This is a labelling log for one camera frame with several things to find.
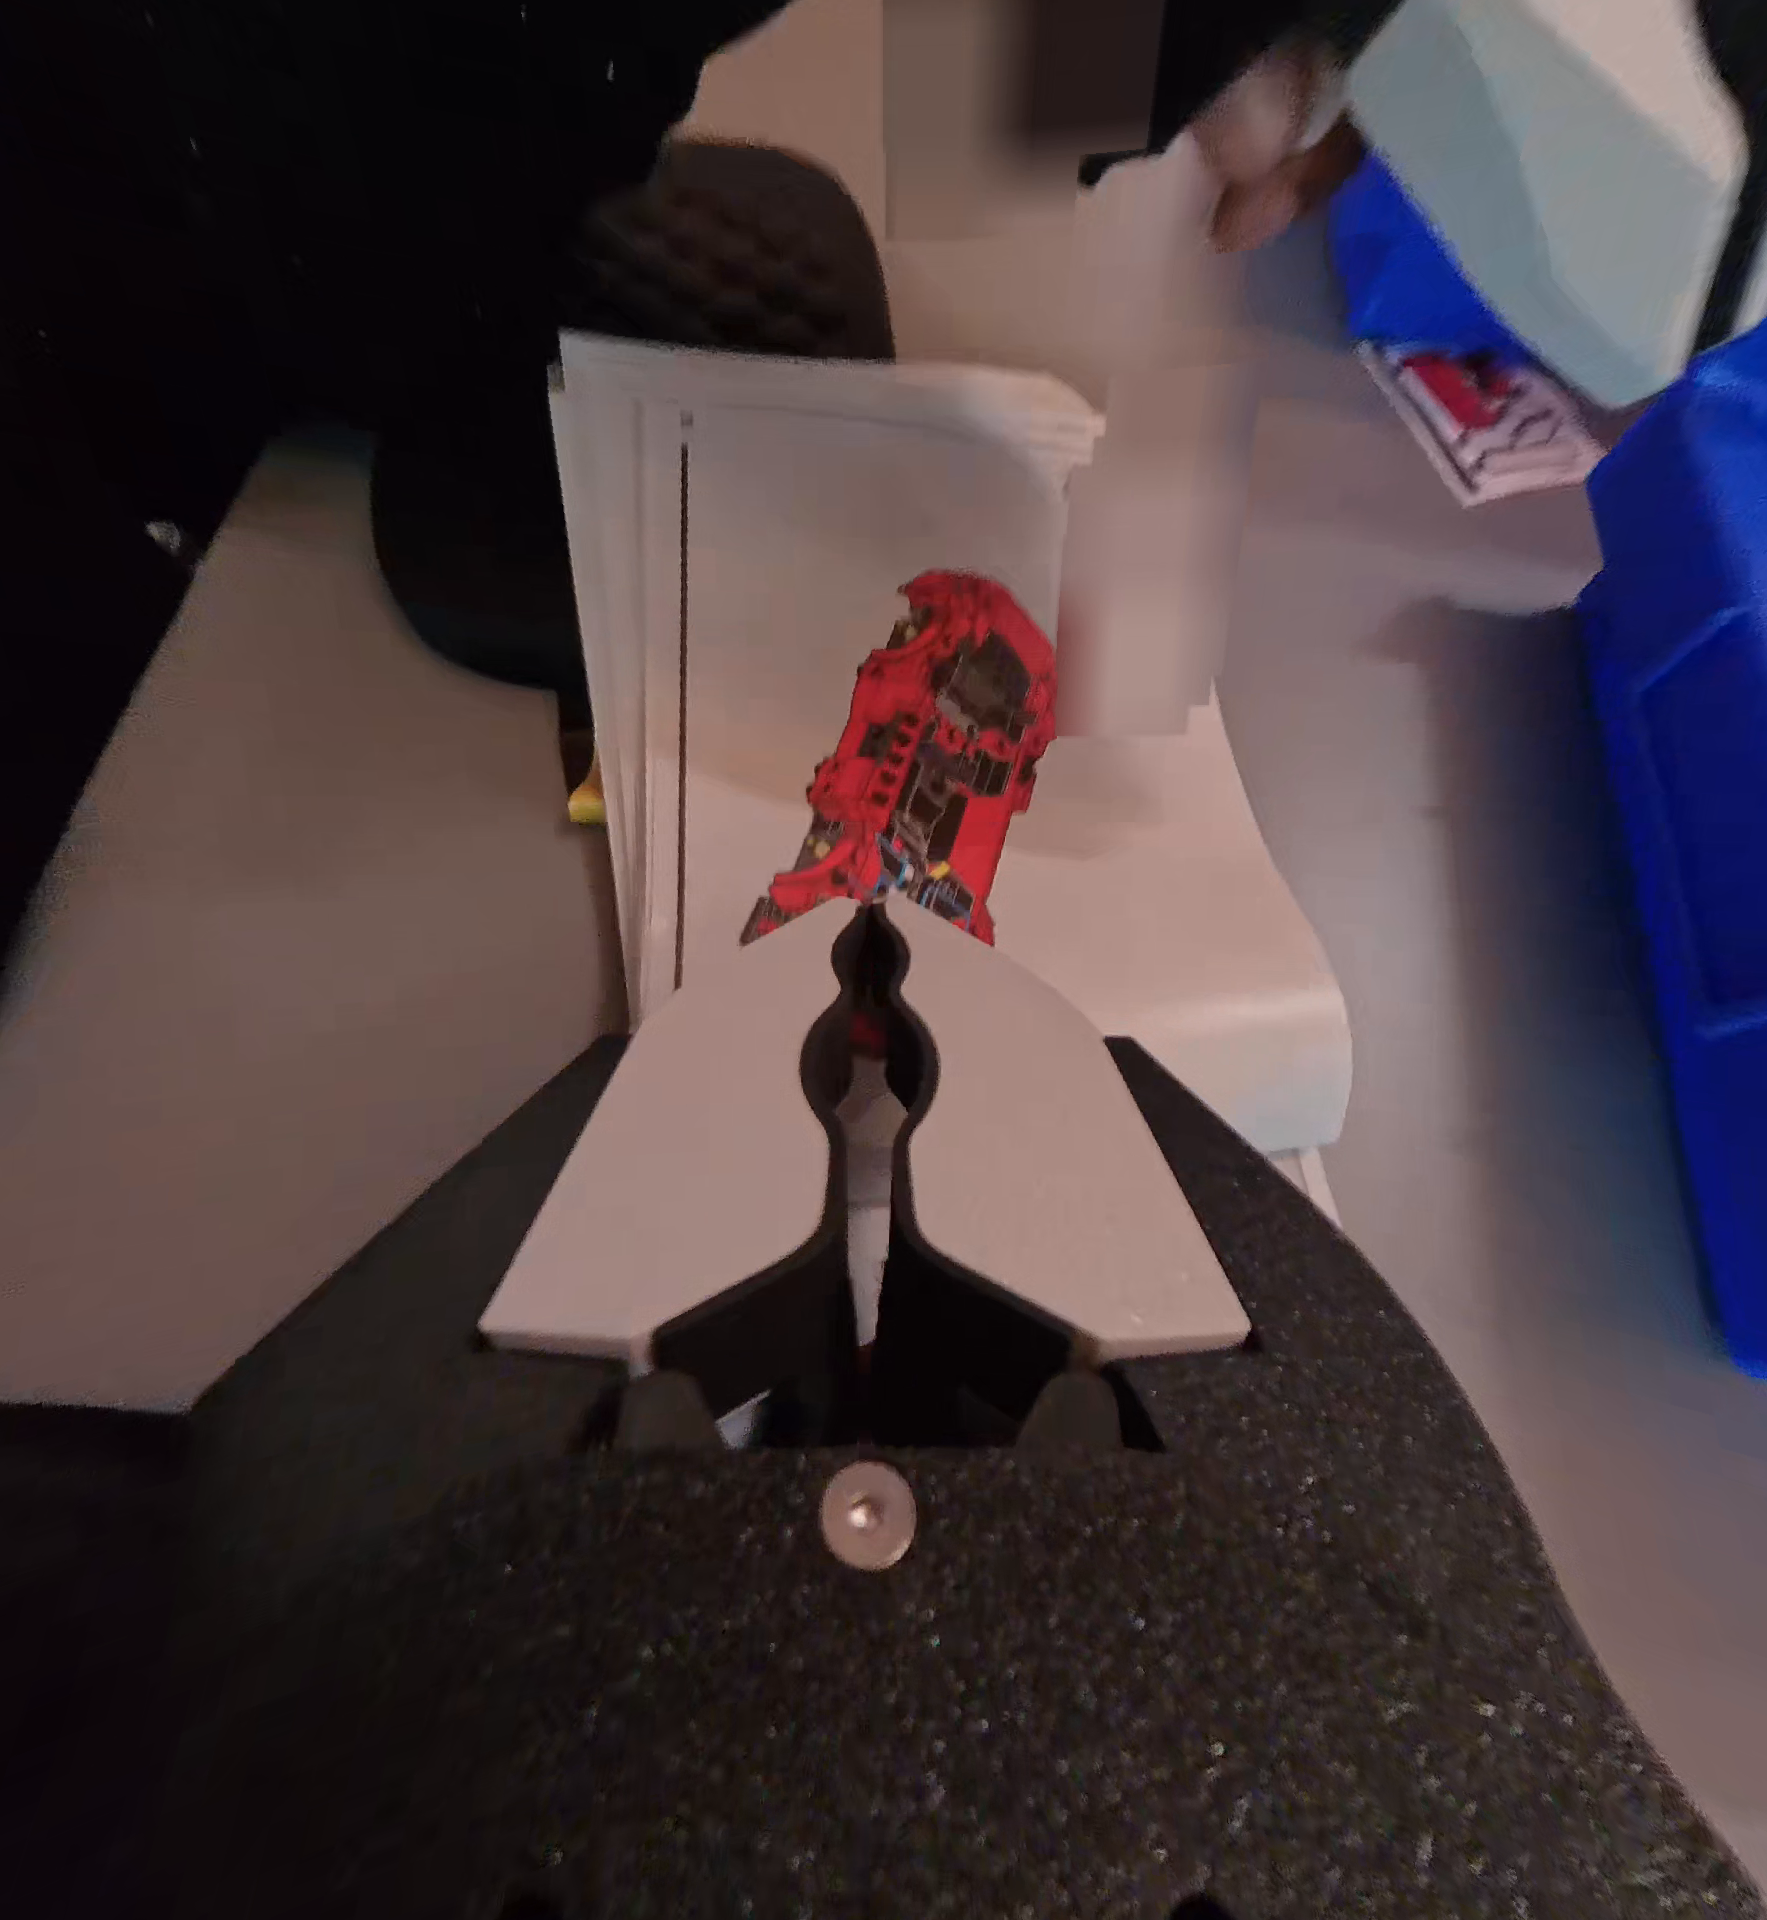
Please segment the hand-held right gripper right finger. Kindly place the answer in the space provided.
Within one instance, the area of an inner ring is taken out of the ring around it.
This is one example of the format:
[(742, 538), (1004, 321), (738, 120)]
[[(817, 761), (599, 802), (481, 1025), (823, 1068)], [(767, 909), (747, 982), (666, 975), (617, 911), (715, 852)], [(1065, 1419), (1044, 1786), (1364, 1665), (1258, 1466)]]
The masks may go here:
[(918, 909), (877, 911), (877, 1023), (901, 1105), (877, 1438), (1160, 1449), (1125, 1363), (1251, 1324), (1105, 1038)]

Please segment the open toy brick instruction booklet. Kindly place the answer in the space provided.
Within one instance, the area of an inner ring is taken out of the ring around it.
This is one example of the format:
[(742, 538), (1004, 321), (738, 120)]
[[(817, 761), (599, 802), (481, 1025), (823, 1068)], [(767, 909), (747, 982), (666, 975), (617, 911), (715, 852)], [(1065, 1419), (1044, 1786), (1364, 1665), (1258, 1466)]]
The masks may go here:
[(1229, 369), (1044, 373), (565, 335), (552, 382), (627, 1018), (735, 949), (793, 862), (862, 659), (929, 569), (1060, 648), (1058, 742), (996, 946), (1140, 1042), (1328, 1212), (1354, 1051), (1216, 690), (1246, 487)]

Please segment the person's left hand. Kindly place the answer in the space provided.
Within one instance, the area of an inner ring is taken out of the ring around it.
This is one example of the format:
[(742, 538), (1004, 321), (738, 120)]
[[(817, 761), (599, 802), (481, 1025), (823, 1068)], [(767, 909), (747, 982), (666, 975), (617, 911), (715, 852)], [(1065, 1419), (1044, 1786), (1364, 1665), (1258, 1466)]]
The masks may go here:
[(1329, 47), (1295, 38), (1260, 55), (1187, 126), (1216, 197), (1216, 252), (1253, 252), (1319, 213), (1364, 165), (1348, 74)]

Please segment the person's left forearm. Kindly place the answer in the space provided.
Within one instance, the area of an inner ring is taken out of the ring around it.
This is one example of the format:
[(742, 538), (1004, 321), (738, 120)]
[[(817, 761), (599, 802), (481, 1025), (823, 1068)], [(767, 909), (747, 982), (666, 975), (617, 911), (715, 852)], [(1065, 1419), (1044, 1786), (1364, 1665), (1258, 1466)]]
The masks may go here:
[(1340, 118), (1348, 72), (1398, 2), (1163, 2), (1145, 158), (1160, 158), (1234, 85), (1284, 83), (1296, 151)]

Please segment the red and black sticker sheet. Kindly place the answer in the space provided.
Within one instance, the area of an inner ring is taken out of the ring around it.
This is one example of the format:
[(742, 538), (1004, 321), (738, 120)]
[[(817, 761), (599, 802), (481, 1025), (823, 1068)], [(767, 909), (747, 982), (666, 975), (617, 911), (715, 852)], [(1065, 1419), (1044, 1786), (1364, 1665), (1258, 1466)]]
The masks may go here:
[(1580, 489), (1603, 445), (1539, 367), (1493, 349), (1360, 343), (1376, 391), (1464, 505)]

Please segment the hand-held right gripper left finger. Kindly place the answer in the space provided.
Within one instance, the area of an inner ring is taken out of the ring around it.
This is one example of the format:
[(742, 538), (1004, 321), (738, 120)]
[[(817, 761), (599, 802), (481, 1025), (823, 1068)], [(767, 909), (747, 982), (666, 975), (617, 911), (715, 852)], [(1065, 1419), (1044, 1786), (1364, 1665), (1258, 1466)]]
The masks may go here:
[(803, 1445), (859, 1438), (837, 1107), (868, 930), (871, 911), (821, 907), (637, 1026), (483, 1311), (486, 1347), (672, 1372), (715, 1419), (773, 1397)]

